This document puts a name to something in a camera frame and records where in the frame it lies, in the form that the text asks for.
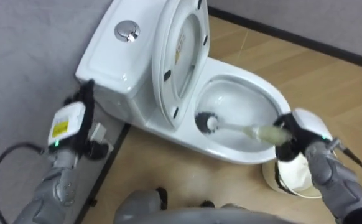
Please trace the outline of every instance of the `white toilet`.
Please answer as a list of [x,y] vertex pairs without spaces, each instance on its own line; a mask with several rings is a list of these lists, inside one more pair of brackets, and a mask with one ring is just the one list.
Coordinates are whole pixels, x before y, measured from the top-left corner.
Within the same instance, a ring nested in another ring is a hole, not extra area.
[[208,57],[206,0],[114,0],[78,66],[114,117],[169,141],[236,164],[275,158],[271,145],[242,133],[203,134],[195,115],[229,123],[272,124],[290,112],[261,77]]

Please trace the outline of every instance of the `toilet lid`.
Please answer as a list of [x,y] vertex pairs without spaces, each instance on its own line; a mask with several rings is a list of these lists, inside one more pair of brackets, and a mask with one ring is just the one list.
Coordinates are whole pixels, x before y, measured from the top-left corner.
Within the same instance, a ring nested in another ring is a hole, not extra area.
[[152,80],[156,102],[174,128],[208,57],[208,35],[206,0],[167,0],[155,34]]

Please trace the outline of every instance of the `floor tile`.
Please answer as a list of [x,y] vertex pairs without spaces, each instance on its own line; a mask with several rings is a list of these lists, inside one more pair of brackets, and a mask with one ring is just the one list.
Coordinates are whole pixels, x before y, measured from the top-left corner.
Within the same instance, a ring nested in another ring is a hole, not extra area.
[[335,119],[362,130],[362,105],[335,116]]
[[209,57],[222,59],[238,54],[242,48],[247,29],[240,29],[232,34],[223,35],[211,40]]
[[263,33],[250,29],[248,31],[248,35],[246,36],[246,41],[243,44],[242,50],[250,49],[257,45],[267,43],[271,40],[274,40],[274,38],[269,35],[266,35],[266,34],[263,34]]
[[213,16],[209,16],[211,40],[245,29],[239,25],[224,21]]
[[205,171],[199,169],[203,157],[201,154],[137,128],[130,129],[122,149],[105,179],[103,189],[115,189],[126,183],[135,184],[136,180],[146,181],[147,176],[150,182],[157,185],[177,186],[177,180],[182,181],[179,175],[192,178]]
[[241,51],[237,65],[243,69],[255,72],[261,68],[280,62],[287,58],[298,55],[307,51],[306,48],[300,47],[284,40],[271,39],[262,44],[253,45]]
[[337,59],[331,56],[308,50],[256,70],[255,74],[275,86],[280,86],[307,73],[329,66],[336,61]]
[[295,78],[279,89],[292,107],[301,106],[319,116],[337,117],[362,106],[362,73],[354,69],[360,68],[349,68],[340,61]]

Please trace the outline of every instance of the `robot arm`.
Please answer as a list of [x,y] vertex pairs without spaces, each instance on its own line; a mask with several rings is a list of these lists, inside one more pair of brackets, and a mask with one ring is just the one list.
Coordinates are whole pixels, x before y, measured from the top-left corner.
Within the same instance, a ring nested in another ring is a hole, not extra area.
[[297,108],[281,117],[275,125],[283,125],[295,136],[294,141],[276,149],[277,158],[290,161],[303,153],[312,182],[333,216],[339,223],[362,223],[362,186],[355,173],[334,155],[336,147],[344,147],[337,138],[330,136],[323,121],[311,112]]
[[75,198],[77,176],[74,167],[77,155],[72,150],[62,149],[57,157],[15,224],[54,224],[65,220],[67,208]]
[[[64,107],[54,116],[48,140],[47,154],[52,166],[37,186],[33,199],[21,211],[15,224],[61,224],[65,221],[67,208],[73,204],[77,188],[78,160],[85,156],[90,160],[104,159],[109,151],[108,144],[100,144],[104,127],[97,125],[89,139],[93,124],[95,101],[94,82],[82,85],[78,92],[67,98]],[[0,162],[11,151],[28,147],[35,151],[43,149],[31,143],[17,144],[7,149]],[[0,221],[6,224],[0,212]]]

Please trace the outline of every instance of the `white bucket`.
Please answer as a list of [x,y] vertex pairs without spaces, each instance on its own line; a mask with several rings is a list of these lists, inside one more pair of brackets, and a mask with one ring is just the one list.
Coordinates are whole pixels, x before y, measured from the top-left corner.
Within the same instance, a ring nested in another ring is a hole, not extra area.
[[301,153],[290,162],[272,160],[263,164],[262,174],[267,184],[277,192],[309,199],[322,197],[313,186],[308,162]]

